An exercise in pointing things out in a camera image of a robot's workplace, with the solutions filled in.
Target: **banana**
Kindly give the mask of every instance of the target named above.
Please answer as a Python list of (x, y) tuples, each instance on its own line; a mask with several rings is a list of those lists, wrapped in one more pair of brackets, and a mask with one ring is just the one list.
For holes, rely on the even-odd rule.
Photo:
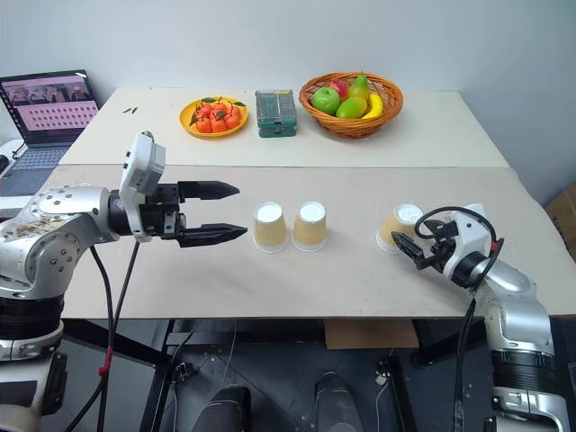
[(369, 96), (370, 111), (367, 112), (363, 119), (372, 119), (373, 117), (379, 117), (384, 112), (384, 103), (382, 98), (377, 93), (370, 93)]

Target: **laptop keyboard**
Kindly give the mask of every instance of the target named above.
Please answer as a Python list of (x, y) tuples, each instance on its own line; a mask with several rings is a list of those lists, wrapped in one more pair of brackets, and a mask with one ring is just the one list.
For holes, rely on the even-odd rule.
[(26, 151), (23, 155), (18, 157), (13, 170), (18, 169), (37, 169), (37, 168), (55, 168), (58, 162), (62, 159), (67, 152), (66, 148), (51, 148), (48, 150), (33, 150)]

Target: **yellow plate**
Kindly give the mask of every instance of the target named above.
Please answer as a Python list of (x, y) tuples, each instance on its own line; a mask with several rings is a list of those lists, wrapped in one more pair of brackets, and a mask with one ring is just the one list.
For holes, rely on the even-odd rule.
[[(226, 97), (226, 96), (223, 96), (222, 98), (220, 98), (219, 96), (213, 96), (212, 99), (216, 99), (216, 100), (220, 99), (220, 102), (224, 102), (224, 103), (231, 102), (234, 104), (234, 103), (238, 102), (236, 99), (233, 99), (231, 97)], [(182, 127), (184, 129), (186, 129), (187, 132), (192, 133), (195, 137), (198, 137), (198, 138), (225, 137), (227, 135), (231, 135), (233, 133), (238, 132), (240, 129), (242, 129), (242, 126), (244, 126), (244, 124), (248, 120), (248, 108), (246, 106), (239, 106), (238, 108), (240, 109), (240, 123), (238, 124), (237, 127), (233, 128), (233, 129), (225, 130), (224, 132), (214, 132), (214, 133), (200, 132), (200, 131), (198, 131), (198, 128), (196, 128), (196, 124), (193, 124), (192, 126), (190, 126), (190, 120), (192, 119), (192, 115), (196, 111), (196, 108), (198, 108), (200, 106), (201, 102), (202, 102), (202, 99), (198, 99), (197, 101), (194, 101), (194, 102), (190, 103), (189, 105), (187, 105), (180, 112), (180, 124), (182, 124)]]

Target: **red apple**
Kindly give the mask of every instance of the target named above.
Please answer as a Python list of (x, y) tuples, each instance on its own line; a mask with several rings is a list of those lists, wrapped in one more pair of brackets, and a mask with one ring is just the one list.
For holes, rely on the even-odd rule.
[(347, 98), (348, 86), (346, 81), (343, 79), (334, 79), (330, 82), (330, 87), (338, 92), (340, 95), (340, 101), (344, 101)]

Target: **paper cup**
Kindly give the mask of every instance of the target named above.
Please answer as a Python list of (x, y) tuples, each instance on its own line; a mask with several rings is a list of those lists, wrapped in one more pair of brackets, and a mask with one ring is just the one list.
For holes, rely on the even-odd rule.
[(276, 202), (262, 202), (254, 208), (254, 243), (273, 254), (286, 247), (290, 241), (284, 222), (282, 207)]
[(384, 221), (380, 230), (376, 232), (376, 243), (386, 252), (399, 254), (401, 251), (392, 238), (392, 232), (402, 232), (414, 239), (414, 225), (423, 215), (424, 212), (416, 204), (411, 202), (398, 204)]
[(292, 243), (304, 252), (315, 252), (326, 244), (326, 209), (319, 202), (303, 202), (298, 207)]

